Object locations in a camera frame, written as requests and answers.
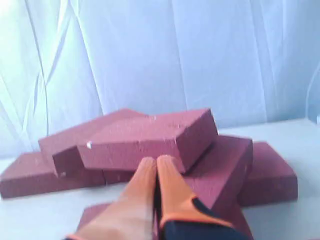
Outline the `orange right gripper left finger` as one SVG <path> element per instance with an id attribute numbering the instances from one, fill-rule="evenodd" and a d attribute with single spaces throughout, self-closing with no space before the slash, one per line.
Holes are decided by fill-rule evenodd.
<path id="1" fill-rule="evenodd" d="M 151 240 L 157 163 L 144 157 L 119 198 L 67 240 Z"/>

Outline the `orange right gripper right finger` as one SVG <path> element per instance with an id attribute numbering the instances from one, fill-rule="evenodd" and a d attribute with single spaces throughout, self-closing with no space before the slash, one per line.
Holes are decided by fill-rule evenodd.
<path id="1" fill-rule="evenodd" d="M 196 197 L 176 169 L 174 157 L 161 155 L 157 158 L 157 171 L 161 190 L 162 217 L 160 235 L 165 236 L 165 229 L 173 222 L 214 223 L 214 219 L 198 211 L 192 200 Z"/>

